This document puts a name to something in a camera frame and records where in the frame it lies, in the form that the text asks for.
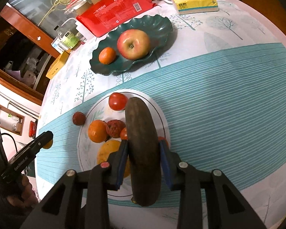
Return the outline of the left hand holding gripper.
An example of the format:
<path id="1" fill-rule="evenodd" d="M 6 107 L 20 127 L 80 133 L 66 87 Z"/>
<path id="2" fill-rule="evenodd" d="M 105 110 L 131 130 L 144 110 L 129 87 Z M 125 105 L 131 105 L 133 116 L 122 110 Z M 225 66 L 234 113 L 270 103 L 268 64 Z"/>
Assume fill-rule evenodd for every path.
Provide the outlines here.
<path id="1" fill-rule="evenodd" d="M 33 191 L 32 184 L 26 175 L 22 175 L 21 195 L 11 195 L 6 199 L 14 207 L 21 209 L 34 208 L 38 204 L 38 199 Z"/>

